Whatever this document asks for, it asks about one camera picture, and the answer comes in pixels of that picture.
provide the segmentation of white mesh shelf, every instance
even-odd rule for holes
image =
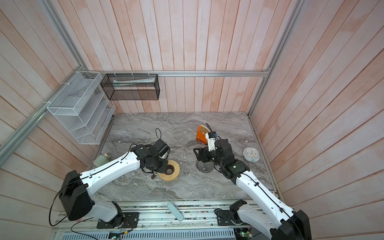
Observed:
[[[78,72],[47,107],[80,144],[99,144],[115,111],[94,93],[100,82],[100,73]]]

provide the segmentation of black mesh basket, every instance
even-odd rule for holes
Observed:
[[[108,73],[101,87],[109,100],[158,100],[160,94],[156,74]]]

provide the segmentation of white clock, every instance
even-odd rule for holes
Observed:
[[[248,162],[257,162],[260,159],[259,151],[254,147],[244,148],[243,155]]]

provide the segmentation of wooden plank wall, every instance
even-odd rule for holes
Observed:
[[[76,68],[39,0],[0,1],[0,146]],[[93,153],[48,115],[0,169],[2,238],[45,239],[66,173]],[[61,210],[56,201],[52,221]]]
[[[309,0],[252,116],[314,239],[383,239],[384,1]]]
[[[266,69],[297,0],[52,0],[87,67]],[[117,112],[248,112],[258,77],[159,78],[158,101]]]

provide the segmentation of marble table surface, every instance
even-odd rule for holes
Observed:
[[[107,201],[250,199],[239,187],[215,169],[202,173],[196,168],[193,148],[205,145],[196,141],[200,124],[208,123],[221,138],[227,138],[235,158],[244,161],[269,189],[271,180],[263,160],[245,161],[243,149],[256,147],[256,140],[245,113],[130,113],[118,114],[102,149],[115,159],[126,153],[132,143],[148,144],[157,140],[155,129],[170,148],[169,160],[180,165],[180,175],[171,182],[143,173],[140,169],[108,183],[95,194]]]

